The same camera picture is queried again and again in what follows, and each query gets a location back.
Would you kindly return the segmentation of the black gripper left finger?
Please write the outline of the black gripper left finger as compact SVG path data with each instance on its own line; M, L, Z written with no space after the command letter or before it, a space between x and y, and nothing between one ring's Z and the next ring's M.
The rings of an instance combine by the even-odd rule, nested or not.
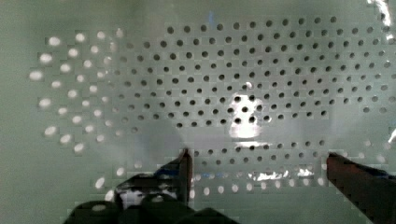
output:
M149 195L165 194L182 203L189 201L192 157L185 148L174 160L154 173L138 174L118 184L114 202L120 208L138 206Z

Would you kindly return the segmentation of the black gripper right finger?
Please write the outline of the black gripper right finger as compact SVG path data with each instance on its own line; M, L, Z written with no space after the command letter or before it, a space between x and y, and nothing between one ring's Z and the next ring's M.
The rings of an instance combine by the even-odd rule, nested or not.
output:
M328 180L374 224L395 224L395 176L337 153L327 160Z

